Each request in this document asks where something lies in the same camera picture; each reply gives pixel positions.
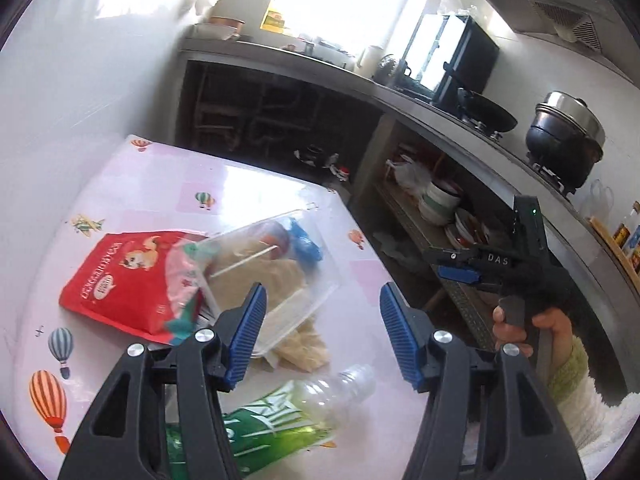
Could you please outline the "yellow green sleeve forearm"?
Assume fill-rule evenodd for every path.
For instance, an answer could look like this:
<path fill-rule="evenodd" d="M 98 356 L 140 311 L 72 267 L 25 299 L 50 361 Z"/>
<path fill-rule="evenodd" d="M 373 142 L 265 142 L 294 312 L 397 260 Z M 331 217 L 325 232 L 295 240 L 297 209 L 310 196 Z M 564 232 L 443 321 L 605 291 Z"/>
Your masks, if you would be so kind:
<path fill-rule="evenodd" d="M 585 470 L 595 476 L 620 449 L 639 417 L 639 395 L 609 406 L 589 374 L 588 354 L 574 336 L 568 360 L 549 378 L 549 391 L 576 445 Z"/>

